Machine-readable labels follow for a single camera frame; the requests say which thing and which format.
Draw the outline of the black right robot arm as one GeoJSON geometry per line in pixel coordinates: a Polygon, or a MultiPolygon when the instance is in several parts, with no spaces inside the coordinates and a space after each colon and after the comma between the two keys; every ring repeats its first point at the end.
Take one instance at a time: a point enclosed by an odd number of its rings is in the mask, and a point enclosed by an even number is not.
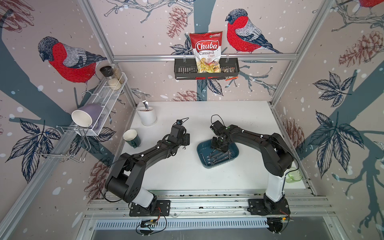
{"type": "Polygon", "coordinates": [[[212,123],[210,129],[216,135],[211,146],[220,152],[225,153],[230,144],[238,143],[261,153],[264,167],[269,172],[265,196],[273,203],[279,202],[284,196],[286,174],[295,160],[282,136],[277,133],[262,135],[236,125],[226,127],[220,121],[212,123]]]}

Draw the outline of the large steel wrench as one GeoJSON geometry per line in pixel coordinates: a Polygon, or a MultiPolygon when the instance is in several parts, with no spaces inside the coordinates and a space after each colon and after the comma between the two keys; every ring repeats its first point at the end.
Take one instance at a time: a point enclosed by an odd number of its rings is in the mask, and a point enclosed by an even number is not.
{"type": "Polygon", "coordinates": [[[210,160],[212,162],[219,162],[219,161],[222,161],[222,160],[227,160],[227,159],[230,159],[232,157],[232,152],[228,151],[226,153],[217,153],[215,155],[212,155],[210,160]]]}

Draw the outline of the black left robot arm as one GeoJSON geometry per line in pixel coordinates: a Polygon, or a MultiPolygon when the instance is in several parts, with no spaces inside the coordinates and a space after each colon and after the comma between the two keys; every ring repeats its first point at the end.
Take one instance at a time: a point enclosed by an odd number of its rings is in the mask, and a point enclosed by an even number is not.
{"type": "Polygon", "coordinates": [[[133,203],[143,208],[156,204],[157,197],[142,188],[145,171],[157,162],[173,157],[181,146],[190,144],[190,134],[183,123],[188,118],[176,120],[171,132],[157,144],[138,154],[122,154],[109,166],[110,173],[105,181],[106,191],[114,194],[126,203],[133,203]]]}

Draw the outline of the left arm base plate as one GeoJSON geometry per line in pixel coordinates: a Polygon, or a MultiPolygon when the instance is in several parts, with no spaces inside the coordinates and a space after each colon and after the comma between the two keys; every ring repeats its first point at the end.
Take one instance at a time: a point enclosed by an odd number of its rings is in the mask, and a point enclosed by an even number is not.
{"type": "Polygon", "coordinates": [[[137,204],[132,204],[130,207],[130,217],[152,217],[152,216],[169,216],[171,201],[157,200],[155,204],[150,204],[144,208],[137,204]]]}

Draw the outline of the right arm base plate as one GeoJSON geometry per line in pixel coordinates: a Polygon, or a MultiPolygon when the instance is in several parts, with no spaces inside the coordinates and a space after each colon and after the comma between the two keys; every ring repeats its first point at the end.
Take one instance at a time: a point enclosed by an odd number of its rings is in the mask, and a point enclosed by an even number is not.
{"type": "Polygon", "coordinates": [[[249,199],[247,211],[251,215],[268,216],[268,215],[290,215],[288,201],[281,198],[278,202],[273,202],[270,199],[249,199]]]}

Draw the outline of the longest steel wrench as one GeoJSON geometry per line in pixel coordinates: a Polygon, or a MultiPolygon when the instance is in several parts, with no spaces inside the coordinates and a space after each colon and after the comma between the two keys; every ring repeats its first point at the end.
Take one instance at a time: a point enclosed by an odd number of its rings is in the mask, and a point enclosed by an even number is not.
{"type": "Polygon", "coordinates": [[[214,165],[218,165],[220,163],[224,163],[225,161],[229,161],[231,160],[232,158],[228,155],[228,156],[224,156],[224,157],[220,157],[220,158],[215,158],[215,159],[210,159],[206,165],[211,167],[211,166],[214,166],[214,165]]]}

